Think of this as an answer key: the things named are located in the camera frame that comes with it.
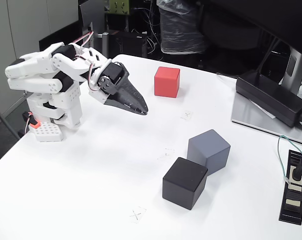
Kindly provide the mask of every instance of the black power adapter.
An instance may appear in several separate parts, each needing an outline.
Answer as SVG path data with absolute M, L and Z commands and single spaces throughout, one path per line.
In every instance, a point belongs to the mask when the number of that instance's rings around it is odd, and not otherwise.
M 256 71 L 239 76 L 236 91 L 290 127 L 302 122 L 302 99 Z

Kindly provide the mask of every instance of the gray cube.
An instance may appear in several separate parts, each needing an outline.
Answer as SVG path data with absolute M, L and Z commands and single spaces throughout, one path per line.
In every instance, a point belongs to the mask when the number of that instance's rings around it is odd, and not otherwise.
M 208 169 L 207 175 L 227 164 L 230 144 L 213 129 L 189 139 L 187 159 Z

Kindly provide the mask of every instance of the white perforated block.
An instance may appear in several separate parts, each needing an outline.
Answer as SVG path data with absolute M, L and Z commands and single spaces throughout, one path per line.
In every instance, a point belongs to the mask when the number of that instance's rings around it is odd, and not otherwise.
M 59 126 L 52 122 L 41 122 L 41 126 L 37 129 L 29 125 L 29 129 L 39 142 L 60 142 L 63 140 Z
M 80 85 L 77 81 L 73 81 L 73 85 L 65 92 L 52 94 L 49 103 L 56 108 L 69 109 L 74 106 L 74 102 L 79 99 L 80 95 Z

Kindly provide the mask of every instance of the table surface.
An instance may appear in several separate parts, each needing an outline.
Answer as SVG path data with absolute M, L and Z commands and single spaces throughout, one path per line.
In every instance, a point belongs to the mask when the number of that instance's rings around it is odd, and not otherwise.
M 231 122 L 234 79 L 127 55 L 114 60 L 129 71 L 148 115 L 102 105 L 82 84 L 80 128 L 62 127 L 62 142 L 28 133 L 0 160 L 0 240 L 302 240 L 302 225 L 278 221 L 278 137 Z M 154 96 L 160 66 L 181 69 L 177 98 Z M 187 157 L 188 140 L 210 129 L 231 145 L 226 167 L 207 178 L 192 210 L 163 199 L 163 176 Z M 281 140 L 285 166 L 289 149 Z M 146 210 L 138 223 L 136 209 Z

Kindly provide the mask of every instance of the power strip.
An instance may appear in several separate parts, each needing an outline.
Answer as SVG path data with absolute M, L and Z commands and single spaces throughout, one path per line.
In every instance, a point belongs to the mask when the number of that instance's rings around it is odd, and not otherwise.
M 300 163 L 302 155 L 297 151 L 289 151 L 286 176 L 290 184 L 285 183 L 279 221 L 302 224 L 302 178 L 295 181 L 292 177 L 293 170 Z

